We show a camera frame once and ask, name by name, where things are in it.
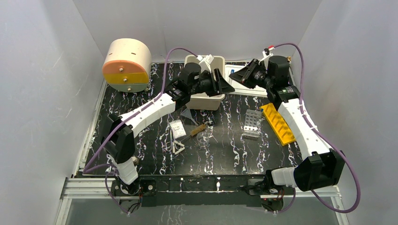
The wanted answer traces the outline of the clear acrylic tube rack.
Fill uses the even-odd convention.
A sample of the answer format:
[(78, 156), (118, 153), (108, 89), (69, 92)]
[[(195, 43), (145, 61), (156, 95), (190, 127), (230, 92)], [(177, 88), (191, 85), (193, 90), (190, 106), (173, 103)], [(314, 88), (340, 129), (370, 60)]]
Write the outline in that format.
[(246, 110), (245, 122), (243, 127), (243, 137), (249, 139), (258, 139), (261, 134), (262, 113), (255, 110)]

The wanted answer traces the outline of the yellow test tube rack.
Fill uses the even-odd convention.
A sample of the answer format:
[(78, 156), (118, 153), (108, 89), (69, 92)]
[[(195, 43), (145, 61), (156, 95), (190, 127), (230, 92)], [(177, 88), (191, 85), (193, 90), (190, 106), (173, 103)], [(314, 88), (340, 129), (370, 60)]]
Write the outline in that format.
[(271, 126), (282, 146), (296, 141), (293, 132), (272, 103), (261, 106), (260, 111)]

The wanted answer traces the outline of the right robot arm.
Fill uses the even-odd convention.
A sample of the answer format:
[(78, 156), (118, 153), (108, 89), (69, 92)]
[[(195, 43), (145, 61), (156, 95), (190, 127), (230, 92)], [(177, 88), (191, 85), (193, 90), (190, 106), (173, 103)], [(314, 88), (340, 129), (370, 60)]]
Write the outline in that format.
[(315, 125), (306, 123), (300, 92), (289, 84), (290, 64), (286, 57), (271, 56), (267, 64), (253, 59), (229, 77), (250, 89), (264, 88), (271, 105), (263, 112), (276, 123), (274, 131), (281, 137), (294, 137), (299, 146), (302, 162), (298, 166), (266, 171), (264, 187), (268, 193), (277, 194), (283, 186), (309, 191), (339, 182), (344, 160), (316, 134)]

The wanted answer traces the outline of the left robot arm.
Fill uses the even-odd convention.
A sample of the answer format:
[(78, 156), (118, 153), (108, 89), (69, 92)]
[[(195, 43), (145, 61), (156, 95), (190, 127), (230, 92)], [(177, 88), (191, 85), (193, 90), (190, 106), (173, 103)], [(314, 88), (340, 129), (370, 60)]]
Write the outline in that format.
[(235, 89), (223, 78), (219, 69), (201, 70), (197, 63), (187, 63), (179, 76), (168, 83), (153, 100), (120, 116), (111, 114), (103, 126), (104, 149), (118, 171), (122, 189), (129, 195), (140, 190), (138, 172), (133, 163), (134, 139), (147, 126), (170, 114), (188, 102), (195, 94), (209, 97), (234, 92)]

